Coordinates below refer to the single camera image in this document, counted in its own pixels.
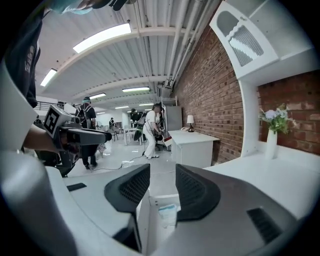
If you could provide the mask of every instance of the table lamp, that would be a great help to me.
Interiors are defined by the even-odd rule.
[[[190,124],[190,128],[189,128],[188,132],[189,133],[193,133],[194,132],[194,128],[193,128],[192,124],[195,123],[194,116],[193,115],[188,115],[188,117],[186,119],[186,123]]]

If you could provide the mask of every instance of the lampshade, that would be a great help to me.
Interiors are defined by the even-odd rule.
[[[187,119],[186,119],[186,123],[187,124],[194,124],[194,116],[193,115],[188,115]]]

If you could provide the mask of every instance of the flower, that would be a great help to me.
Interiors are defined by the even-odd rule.
[[[283,132],[284,134],[289,132],[289,122],[292,122],[293,126],[297,125],[294,119],[288,117],[288,108],[285,104],[281,104],[275,111],[270,109],[264,112],[261,109],[259,119],[267,122],[271,131]]]
[[[287,119],[288,118],[288,112],[287,110],[281,110],[280,108],[277,108],[276,109],[276,112],[277,112],[277,116],[280,116],[284,119]]]
[[[275,117],[277,117],[277,113],[276,113],[276,111],[270,109],[267,112],[265,112],[265,117],[267,119],[274,119]]]

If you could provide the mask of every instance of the telephone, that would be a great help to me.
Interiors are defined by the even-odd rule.
[[[190,127],[182,127],[180,129],[180,131],[187,132],[187,131],[189,131],[189,129],[190,129]]]

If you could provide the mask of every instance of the black shirt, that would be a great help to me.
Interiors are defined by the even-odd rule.
[[[142,116],[142,115],[139,114],[138,112],[135,113],[135,114],[130,114],[131,120],[132,120],[132,121],[137,121],[137,122],[140,120],[141,116]]]
[[[113,119],[109,121],[109,126],[115,126],[115,121]]]
[[[88,103],[84,103],[80,106],[80,109],[85,110],[89,106]],[[79,113],[78,108],[75,111],[75,116],[77,116]],[[88,110],[85,113],[85,116],[89,118],[92,121],[92,118],[96,118],[96,112],[93,107],[89,107]]]
[[[35,69],[40,56],[38,39],[44,12],[43,8],[22,25],[5,54],[5,64],[13,82],[33,108],[38,104]]]

